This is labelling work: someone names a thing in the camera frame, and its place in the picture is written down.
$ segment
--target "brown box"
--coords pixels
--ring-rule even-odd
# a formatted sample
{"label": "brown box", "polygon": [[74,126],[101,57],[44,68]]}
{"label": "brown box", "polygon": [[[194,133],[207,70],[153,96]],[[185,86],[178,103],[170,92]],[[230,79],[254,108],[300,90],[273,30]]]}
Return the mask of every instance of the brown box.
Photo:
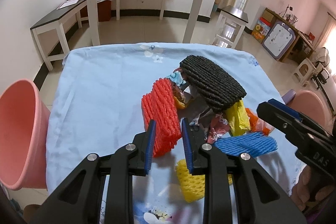
{"label": "brown box", "polygon": [[[97,4],[98,21],[110,21],[111,19],[111,1],[105,0]],[[87,6],[81,9],[81,17],[87,17]]]}
{"label": "brown box", "polygon": [[268,22],[272,22],[274,15],[272,15],[269,11],[264,11],[262,16],[264,19],[266,19]]}

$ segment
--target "orange plastic wrapper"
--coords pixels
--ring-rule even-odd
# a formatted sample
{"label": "orange plastic wrapper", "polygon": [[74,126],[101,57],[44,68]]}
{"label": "orange plastic wrapper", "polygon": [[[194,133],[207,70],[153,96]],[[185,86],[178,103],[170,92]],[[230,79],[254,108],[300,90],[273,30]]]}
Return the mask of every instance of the orange plastic wrapper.
{"label": "orange plastic wrapper", "polygon": [[274,130],[273,126],[258,118],[258,115],[251,109],[245,108],[245,110],[250,118],[251,132],[262,132],[265,136],[268,136]]}

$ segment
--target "black baseboard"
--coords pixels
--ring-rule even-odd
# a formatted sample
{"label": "black baseboard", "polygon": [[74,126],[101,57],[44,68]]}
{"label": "black baseboard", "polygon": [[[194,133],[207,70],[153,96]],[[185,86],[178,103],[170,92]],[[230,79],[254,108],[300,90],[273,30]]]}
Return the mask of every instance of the black baseboard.
{"label": "black baseboard", "polygon": [[[74,33],[78,30],[78,22],[76,22],[72,27],[66,32],[65,37],[67,41],[74,35]],[[61,54],[62,53],[62,46],[61,43],[58,41],[56,46],[53,48],[53,50],[50,52],[51,55]],[[41,90],[41,87],[44,83],[44,80],[46,79],[47,75],[49,73],[49,70],[47,68],[47,65],[43,62],[42,66],[40,67],[38,73],[36,74],[34,78],[34,84],[37,86],[39,90]]]}
{"label": "black baseboard", "polygon": [[[117,12],[115,10],[111,10],[111,16],[112,17],[117,16]],[[158,17],[158,16],[160,16],[160,10],[155,10],[155,9],[122,9],[122,10],[120,10],[120,16],[121,17],[127,17],[127,16]],[[182,12],[165,10],[163,12],[163,16],[164,17],[174,17],[174,18],[188,19],[189,18],[189,13],[182,13]],[[209,23],[210,22],[210,17],[199,15],[197,17],[197,21]]]}
{"label": "black baseboard", "polygon": [[252,30],[245,26],[244,31],[248,34],[252,34]]}

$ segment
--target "curtain rod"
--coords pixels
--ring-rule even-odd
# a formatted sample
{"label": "curtain rod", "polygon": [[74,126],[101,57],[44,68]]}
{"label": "curtain rod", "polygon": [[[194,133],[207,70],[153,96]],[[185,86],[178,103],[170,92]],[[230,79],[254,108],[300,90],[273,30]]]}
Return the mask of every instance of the curtain rod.
{"label": "curtain rod", "polygon": [[328,15],[331,16],[333,19],[336,20],[336,18],[334,18],[334,16],[331,13],[328,12]]}

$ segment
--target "human hand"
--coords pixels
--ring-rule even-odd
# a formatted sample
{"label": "human hand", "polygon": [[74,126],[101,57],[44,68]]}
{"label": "human hand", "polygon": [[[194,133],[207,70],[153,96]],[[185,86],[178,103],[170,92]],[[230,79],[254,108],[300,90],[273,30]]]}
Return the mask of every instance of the human hand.
{"label": "human hand", "polygon": [[[306,208],[306,203],[310,198],[310,193],[308,189],[308,182],[311,177],[311,168],[307,165],[301,172],[299,176],[299,181],[294,185],[292,189],[291,199],[297,205],[300,211]],[[319,190],[315,195],[316,201],[321,201],[326,198],[333,190],[334,185],[328,185]]]}

